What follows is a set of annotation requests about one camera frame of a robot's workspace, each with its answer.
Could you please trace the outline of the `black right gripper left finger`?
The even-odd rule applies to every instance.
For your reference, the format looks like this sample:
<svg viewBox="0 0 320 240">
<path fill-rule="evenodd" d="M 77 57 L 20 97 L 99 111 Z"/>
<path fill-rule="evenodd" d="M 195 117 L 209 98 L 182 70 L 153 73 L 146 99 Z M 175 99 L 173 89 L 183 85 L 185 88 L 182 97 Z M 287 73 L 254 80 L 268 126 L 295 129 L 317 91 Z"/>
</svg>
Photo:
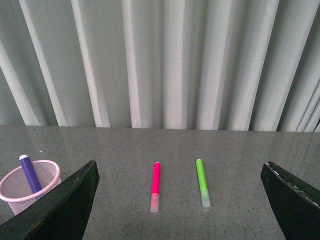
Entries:
<svg viewBox="0 0 320 240">
<path fill-rule="evenodd" d="M 0 226 L 2 240 L 81 240 L 100 176 L 91 160 L 26 210 Z"/>
</svg>

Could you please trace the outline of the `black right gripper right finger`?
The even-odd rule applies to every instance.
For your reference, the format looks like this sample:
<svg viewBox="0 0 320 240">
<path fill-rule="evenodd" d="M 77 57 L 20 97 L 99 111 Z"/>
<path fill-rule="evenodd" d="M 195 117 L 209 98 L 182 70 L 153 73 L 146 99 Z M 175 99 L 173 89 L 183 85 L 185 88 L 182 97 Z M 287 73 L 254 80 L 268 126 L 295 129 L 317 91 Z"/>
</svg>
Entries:
<svg viewBox="0 0 320 240">
<path fill-rule="evenodd" d="M 320 238 L 320 191 L 272 161 L 261 181 L 273 214 L 287 240 Z"/>
</svg>

